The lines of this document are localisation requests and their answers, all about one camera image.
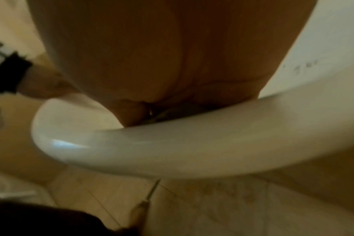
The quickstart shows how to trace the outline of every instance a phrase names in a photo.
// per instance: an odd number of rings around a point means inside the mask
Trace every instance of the wall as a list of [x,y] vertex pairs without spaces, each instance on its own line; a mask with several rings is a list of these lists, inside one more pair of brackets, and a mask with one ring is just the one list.
[[[0,1],[0,40],[29,58],[44,52],[33,26],[18,19],[8,2]],[[5,126],[0,129],[0,171],[44,184],[51,181],[64,165],[49,159],[31,140],[31,120],[41,103],[19,95],[0,96],[5,119]]]

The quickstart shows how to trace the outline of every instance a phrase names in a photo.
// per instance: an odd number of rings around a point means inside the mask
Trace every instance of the toilet bowl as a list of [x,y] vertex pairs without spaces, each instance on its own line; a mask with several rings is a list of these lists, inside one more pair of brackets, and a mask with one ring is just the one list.
[[41,106],[32,137],[68,164],[157,178],[256,173],[354,146],[354,0],[319,1],[257,101],[123,129],[69,95]]

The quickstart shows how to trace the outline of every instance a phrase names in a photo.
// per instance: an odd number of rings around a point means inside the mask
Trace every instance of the skin crease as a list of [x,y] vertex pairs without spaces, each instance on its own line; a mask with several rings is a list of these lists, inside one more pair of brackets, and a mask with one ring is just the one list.
[[124,126],[257,98],[316,0],[28,0],[47,52]]

